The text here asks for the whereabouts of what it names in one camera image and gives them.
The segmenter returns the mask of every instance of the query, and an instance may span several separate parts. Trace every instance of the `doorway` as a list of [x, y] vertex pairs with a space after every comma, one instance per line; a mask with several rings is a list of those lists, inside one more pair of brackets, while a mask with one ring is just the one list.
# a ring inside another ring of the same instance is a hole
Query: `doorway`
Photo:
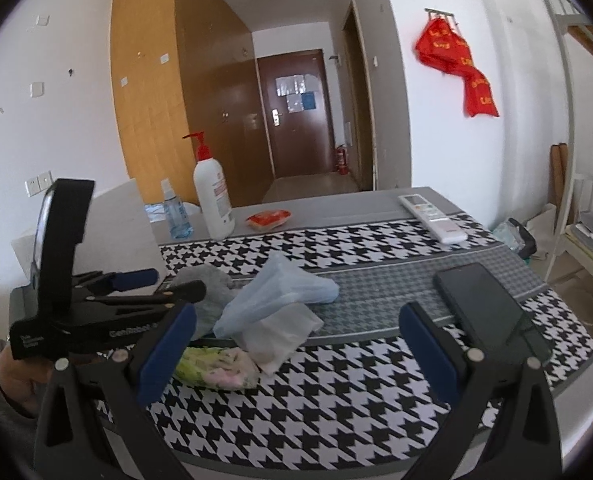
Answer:
[[334, 171], [322, 50], [261, 57], [259, 78], [277, 178]]
[[343, 26], [343, 40], [348, 60], [354, 119], [352, 144], [355, 149], [350, 149], [350, 156], [356, 156], [358, 174], [355, 175], [355, 179], [359, 184], [359, 189], [369, 191], [375, 188], [377, 179], [373, 142], [374, 114], [365, 46], [354, 1]]

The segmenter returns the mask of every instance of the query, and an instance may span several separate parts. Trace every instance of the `red fire extinguisher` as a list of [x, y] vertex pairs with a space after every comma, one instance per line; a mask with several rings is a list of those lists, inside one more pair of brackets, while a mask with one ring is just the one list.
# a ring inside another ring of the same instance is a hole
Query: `red fire extinguisher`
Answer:
[[337, 171], [339, 174], [348, 174], [348, 154], [344, 145], [340, 145], [337, 150]]

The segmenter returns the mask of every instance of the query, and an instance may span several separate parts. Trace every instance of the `blue paper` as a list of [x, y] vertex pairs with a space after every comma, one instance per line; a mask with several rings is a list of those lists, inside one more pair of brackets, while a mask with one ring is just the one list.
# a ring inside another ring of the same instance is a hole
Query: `blue paper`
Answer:
[[317, 98], [314, 92], [305, 92], [301, 94], [303, 100], [304, 110], [316, 110], [317, 109]]

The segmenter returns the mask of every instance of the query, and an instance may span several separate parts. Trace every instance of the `smartphone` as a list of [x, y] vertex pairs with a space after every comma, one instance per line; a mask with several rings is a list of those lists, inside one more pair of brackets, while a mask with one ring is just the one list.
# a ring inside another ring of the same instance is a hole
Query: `smartphone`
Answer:
[[552, 350], [527, 312], [481, 264], [442, 270], [435, 285], [473, 345], [504, 364], [536, 357], [542, 365]]

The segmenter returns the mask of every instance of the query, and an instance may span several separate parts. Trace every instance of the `sleeve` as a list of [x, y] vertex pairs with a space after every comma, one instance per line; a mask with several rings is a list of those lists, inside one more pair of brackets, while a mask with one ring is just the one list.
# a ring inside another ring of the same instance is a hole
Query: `sleeve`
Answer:
[[[6, 342], [0, 340], [0, 353]], [[21, 457], [32, 466], [34, 461], [34, 438], [36, 419], [18, 413], [6, 400], [0, 389], [0, 429], [17, 449]]]

